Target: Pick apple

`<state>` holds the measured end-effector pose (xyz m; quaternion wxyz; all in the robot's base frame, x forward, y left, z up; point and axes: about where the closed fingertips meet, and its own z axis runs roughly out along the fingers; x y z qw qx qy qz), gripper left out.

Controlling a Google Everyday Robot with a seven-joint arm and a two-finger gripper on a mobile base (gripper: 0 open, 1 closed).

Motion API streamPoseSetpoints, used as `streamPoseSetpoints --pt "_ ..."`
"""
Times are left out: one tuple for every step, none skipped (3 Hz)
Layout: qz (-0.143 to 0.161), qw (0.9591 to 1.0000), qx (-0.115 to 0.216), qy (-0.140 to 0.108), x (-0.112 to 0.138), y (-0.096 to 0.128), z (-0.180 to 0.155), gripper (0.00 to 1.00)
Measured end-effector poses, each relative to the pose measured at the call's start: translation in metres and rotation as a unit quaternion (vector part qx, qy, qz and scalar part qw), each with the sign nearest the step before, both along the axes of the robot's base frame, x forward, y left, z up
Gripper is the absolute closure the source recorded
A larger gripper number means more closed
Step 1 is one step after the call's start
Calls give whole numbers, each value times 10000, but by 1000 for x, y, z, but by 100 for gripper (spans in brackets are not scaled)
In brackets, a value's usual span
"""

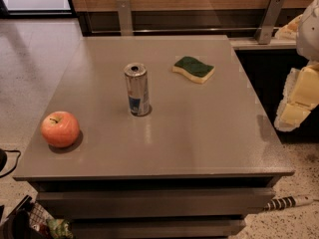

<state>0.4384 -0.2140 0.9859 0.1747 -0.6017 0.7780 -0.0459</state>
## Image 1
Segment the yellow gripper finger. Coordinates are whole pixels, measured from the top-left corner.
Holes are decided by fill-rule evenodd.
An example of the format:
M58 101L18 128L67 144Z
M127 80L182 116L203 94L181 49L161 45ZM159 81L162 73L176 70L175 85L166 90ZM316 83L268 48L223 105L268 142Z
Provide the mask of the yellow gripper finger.
M309 63L301 70L292 68L276 112L275 128L284 132L299 128L318 105L319 63Z
M278 40L295 40L301 18L302 16L298 15L293 20L291 20L288 24L281 27L275 33L275 38Z

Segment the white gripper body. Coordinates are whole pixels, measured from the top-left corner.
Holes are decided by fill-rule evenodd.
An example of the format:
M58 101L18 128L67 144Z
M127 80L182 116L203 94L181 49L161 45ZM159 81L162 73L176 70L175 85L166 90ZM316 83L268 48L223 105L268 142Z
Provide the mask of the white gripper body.
M307 60L319 61L319 0L313 0L301 16L296 49Z

